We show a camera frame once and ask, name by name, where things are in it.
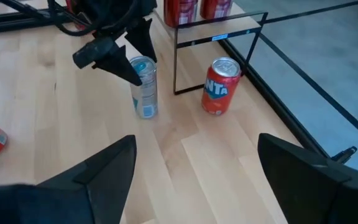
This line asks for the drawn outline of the black clamp mount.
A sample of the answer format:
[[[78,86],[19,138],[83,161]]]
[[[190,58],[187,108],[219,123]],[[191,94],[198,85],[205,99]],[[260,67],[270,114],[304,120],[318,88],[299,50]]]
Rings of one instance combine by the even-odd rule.
[[[345,164],[356,152],[357,148],[355,146],[352,146],[350,148],[347,148],[346,150],[337,153],[335,156],[332,156],[331,160],[341,164]]]

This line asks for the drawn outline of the dark red soda can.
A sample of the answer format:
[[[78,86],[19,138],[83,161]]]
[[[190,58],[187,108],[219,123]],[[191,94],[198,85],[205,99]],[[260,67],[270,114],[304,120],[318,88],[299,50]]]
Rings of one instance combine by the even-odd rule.
[[[230,15],[232,0],[201,0],[200,16],[216,19]]]
[[[196,20],[198,0],[163,0],[163,19],[169,27]]]

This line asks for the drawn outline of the orange Fanta can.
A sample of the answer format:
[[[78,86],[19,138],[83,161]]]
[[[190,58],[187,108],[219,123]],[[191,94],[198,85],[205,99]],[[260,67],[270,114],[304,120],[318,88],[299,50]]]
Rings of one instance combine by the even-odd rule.
[[[210,114],[225,113],[241,77],[241,68],[232,58],[216,58],[209,66],[201,98],[202,107]]]

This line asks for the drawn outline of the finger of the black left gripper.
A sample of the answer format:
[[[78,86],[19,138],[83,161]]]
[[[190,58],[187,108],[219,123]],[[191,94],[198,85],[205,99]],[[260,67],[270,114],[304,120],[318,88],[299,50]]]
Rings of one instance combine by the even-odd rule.
[[[127,31],[125,39],[143,56],[157,62],[157,56],[150,36],[152,19],[141,19],[135,27]]]
[[[112,73],[135,86],[142,84],[140,76],[126,57],[125,45],[118,47],[113,53],[109,52],[102,59],[96,60],[91,67]]]

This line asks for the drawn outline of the slim silver blue can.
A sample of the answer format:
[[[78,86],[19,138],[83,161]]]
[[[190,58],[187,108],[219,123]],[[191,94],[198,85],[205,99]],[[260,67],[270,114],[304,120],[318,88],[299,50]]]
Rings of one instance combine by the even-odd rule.
[[[146,56],[134,57],[130,63],[142,82],[141,86],[131,85],[134,109],[141,118],[152,118],[158,113],[157,66]]]

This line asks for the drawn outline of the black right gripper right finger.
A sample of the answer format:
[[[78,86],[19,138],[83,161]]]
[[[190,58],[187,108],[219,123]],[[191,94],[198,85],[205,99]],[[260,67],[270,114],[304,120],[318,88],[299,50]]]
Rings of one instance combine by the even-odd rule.
[[[358,224],[358,170],[267,133],[257,150],[288,224]]]

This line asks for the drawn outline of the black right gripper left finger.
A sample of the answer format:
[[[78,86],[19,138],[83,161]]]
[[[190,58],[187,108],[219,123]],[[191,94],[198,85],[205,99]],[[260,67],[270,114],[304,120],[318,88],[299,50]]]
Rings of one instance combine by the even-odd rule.
[[[0,224],[119,224],[136,157],[127,135],[37,185],[0,185]]]

